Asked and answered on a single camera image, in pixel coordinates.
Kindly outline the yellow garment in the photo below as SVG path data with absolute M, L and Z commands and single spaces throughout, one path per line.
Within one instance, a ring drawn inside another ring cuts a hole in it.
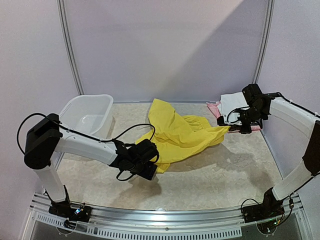
M 229 126 L 211 126 L 202 116 L 184 115 L 176 112 L 166 101 L 155 98 L 148 112 L 148 120 L 155 127 L 135 141 L 151 139 L 159 152 L 157 173 L 163 174 L 171 164 L 199 154 L 208 147 L 223 142 Z

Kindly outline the white t-shirt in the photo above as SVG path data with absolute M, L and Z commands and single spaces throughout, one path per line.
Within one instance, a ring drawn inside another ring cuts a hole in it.
M 232 110 L 244 107 L 248 107 L 248 104 L 242 92 L 223 94 L 220 96 L 218 109 L 221 116 L 227 116 Z

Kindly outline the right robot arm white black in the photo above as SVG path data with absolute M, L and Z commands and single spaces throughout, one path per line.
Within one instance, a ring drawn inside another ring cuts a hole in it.
M 262 93 L 257 84 L 249 84 L 242 89 L 242 93 L 248 109 L 240 111 L 240 133 L 250 134 L 252 123 L 260 123 L 271 116 L 288 124 L 287 127 L 272 130 L 282 139 L 280 145 L 293 144 L 298 148 L 290 154 L 297 159 L 297 166 L 264 193 L 263 202 L 259 205 L 260 216 L 269 218 L 282 206 L 284 199 L 320 172 L 320 117 L 279 92 Z

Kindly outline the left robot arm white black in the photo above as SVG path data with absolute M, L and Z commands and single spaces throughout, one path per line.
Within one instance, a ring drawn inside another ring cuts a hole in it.
M 130 172 L 151 181 L 157 170 L 160 153 L 151 139 L 124 143 L 117 137 L 99 139 L 62 125 L 57 114 L 41 114 L 43 118 L 26 135 L 25 147 L 21 149 L 24 163 L 34 170 L 46 190 L 52 206 L 63 216 L 74 213 L 68 191 L 56 172 L 51 157 L 55 152 L 73 154 L 101 162 Z

